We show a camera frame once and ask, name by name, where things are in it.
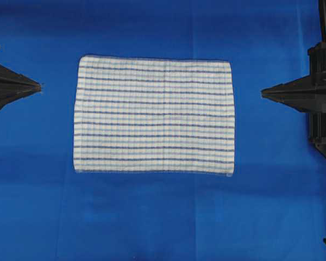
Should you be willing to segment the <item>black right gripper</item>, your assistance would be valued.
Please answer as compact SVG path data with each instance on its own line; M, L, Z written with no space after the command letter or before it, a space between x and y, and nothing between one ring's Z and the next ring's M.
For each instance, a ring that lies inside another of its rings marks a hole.
M284 104L308 114L309 140L314 144L326 144L326 42L320 42L308 50L310 75L285 84L263 89L262 98ZM314 90L315 98L294 94Z

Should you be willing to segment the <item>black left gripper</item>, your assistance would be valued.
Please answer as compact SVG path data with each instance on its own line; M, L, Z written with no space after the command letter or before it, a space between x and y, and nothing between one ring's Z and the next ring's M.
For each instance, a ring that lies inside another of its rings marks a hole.
M2 84L20 84L26 86L33 86L35 88L41 88L41 84L38 82L22 75L18 74L2 65L0 65L0 83ZM20 93L9 94L5 96L0 96L0 110L7 104L12 103L21 98L28 97L35 93L40 93L41 90L30 90Z

